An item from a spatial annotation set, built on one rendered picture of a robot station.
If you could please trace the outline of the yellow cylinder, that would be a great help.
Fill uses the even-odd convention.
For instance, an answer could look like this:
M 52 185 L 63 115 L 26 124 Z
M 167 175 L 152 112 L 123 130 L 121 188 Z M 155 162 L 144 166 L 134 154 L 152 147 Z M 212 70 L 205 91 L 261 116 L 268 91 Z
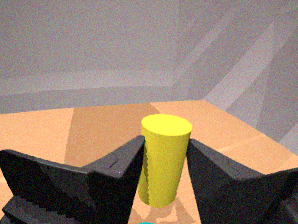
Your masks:
M 141 120 L 145 155 L 137 193 L 146 205 L 164 208 L 177 196 L 192 128 L 188 120 L 176 116 Z

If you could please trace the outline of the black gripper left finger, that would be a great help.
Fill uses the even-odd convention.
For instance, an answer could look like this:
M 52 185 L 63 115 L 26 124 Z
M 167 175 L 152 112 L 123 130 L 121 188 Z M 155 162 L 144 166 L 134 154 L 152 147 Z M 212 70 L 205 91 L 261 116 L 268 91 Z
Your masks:
M 13 196 L 84 218 L 86 224 L 128 224 L 144 155 L 144 135 L 82 168 L 7 148 L 0 151 L 0 171 Z

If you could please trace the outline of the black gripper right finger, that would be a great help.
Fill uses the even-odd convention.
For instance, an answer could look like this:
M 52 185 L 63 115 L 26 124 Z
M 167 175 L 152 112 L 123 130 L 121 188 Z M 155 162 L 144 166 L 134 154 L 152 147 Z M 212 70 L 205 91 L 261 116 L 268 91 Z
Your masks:
M 189 139 L 186 164 L 201 224 L 263 224 L 298 192 L 298 168 L 265 175 L 200 140 Z

